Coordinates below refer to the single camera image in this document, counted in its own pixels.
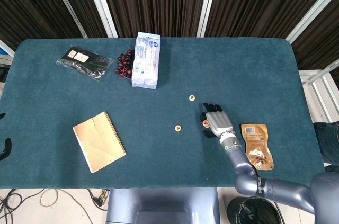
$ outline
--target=person's leg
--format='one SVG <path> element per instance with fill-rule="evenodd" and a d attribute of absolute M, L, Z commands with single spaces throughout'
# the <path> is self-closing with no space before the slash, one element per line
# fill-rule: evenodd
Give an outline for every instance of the person's leg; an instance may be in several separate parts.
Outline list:
<path fill-rule="evenodd" d="M 339 121 L 316 122 L 314 129 L 324 162 L 339 166 Z"/>

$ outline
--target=trash can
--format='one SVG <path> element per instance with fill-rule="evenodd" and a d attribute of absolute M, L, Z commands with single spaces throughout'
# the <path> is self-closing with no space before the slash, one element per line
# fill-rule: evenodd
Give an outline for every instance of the trash can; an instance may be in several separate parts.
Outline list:
<path fill-rule="evenodd" d="M 281 218 L 274 205 L 257 196 L 234 198 L 227 207 L 231 224 L 281 224 Z"/>

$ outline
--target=brown notebook cover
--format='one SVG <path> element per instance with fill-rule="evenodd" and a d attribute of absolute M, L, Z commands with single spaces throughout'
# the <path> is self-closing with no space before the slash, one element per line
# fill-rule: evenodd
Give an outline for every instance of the brown notebook cover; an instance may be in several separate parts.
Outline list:
<path fill-rule="evenodd" d="M 73 127 L 91 173 L 126 155 L 106 112 Z"/>

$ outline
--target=teal tablecloth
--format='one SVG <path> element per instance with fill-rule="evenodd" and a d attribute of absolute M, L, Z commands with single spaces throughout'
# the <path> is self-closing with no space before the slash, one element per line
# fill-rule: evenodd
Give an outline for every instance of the teal tablecloth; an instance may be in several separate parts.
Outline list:
<path fill-rule="evenodd" d="M 0 100 L 0 187 L 234 186 L 218 140 L 205 138 L 202 102 L 241 123 L 266 123 L 275 169 L 308 184 L 324 170 L 291 45 L 282 39 L 162 38 L 156 90 L 114 73 L 100 83 L 57 66 L 70 46 L 117 58 L 135 39 L 31 39 L 18 47 Z M 189 101 L 189 95 L 195 101 Z M 127 155 L 91 174 L 72 126 L 107 111 Z M 176 132 L 174 126 L 182 130 Z"/>

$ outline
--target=white plastic bag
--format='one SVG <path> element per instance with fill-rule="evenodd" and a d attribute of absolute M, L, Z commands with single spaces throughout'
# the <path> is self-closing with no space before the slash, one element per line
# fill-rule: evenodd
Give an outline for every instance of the white plastic bag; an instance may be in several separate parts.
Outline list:
<path fill-rule="evenodd" d="M 155 89 L 158 82 L 160 35 L 138 32 L 132 86 Z"/>

